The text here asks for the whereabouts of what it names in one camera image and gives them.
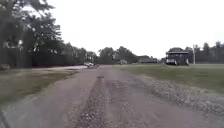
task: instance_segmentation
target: house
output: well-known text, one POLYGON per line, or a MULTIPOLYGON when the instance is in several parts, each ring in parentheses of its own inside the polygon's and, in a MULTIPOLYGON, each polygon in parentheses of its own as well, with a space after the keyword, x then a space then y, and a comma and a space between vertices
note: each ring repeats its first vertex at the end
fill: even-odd
POLYGON ((188 52, 181 48, 172 48, 166 52, 166 64, 189 65, 188 52))
POLYGON ((141 64, 144 64, 144 63, 158 63, 158 60, 156 58, 144 55, 144 56, 138 56, 138 63, 141 63, 141 64))

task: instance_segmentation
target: roof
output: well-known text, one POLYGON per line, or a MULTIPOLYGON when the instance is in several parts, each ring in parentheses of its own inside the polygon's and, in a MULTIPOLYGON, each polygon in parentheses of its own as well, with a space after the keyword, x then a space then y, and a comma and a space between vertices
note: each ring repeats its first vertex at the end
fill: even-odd
POLYGON ((149 56, 147 56, 147 55, 137 56, 137 57, 138 57, 138 59, 148 59, 149 58, 149 56))
POLYGON ((174 47, 174 48, 171 48, 168 52, 182 52, 182 51, 184 51, 182 48, 174 47))
POLYGON ((181 51, 181 52, 166 52, 166 54, 188 54, 188 52, 181 51))

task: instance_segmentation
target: gravel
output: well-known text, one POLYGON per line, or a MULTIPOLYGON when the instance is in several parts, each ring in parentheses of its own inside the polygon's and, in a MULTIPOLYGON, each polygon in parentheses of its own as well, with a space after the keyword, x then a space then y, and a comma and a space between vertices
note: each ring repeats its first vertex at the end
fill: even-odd
POLYGON ((191 109, 224 116, 224 98, 214 92, 143 75, 129 76, 157 97, 191 109))

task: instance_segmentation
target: sky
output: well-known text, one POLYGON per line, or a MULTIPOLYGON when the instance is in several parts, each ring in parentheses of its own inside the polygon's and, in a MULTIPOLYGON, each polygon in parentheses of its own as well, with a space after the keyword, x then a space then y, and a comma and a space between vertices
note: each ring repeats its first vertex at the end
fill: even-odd
POLYGON ((224 41, 223 0, 48 0, 62 38, 98 52, 124 46, 164 57, 172 47, 224 41))

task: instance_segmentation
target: lawn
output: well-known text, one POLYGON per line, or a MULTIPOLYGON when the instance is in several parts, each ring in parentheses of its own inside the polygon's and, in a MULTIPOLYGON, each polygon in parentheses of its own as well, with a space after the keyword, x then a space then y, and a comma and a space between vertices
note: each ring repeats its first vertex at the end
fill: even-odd
POLYGON ((0 72, 0 105, 40 92, 57 80, 75 71, 53 72, 32 70, 9 70, 0 72))
POLYGON ((121 68, 132 73, 146 74, 157 79, 172 80, 224 94, 224 64, 128 65, 121 68))

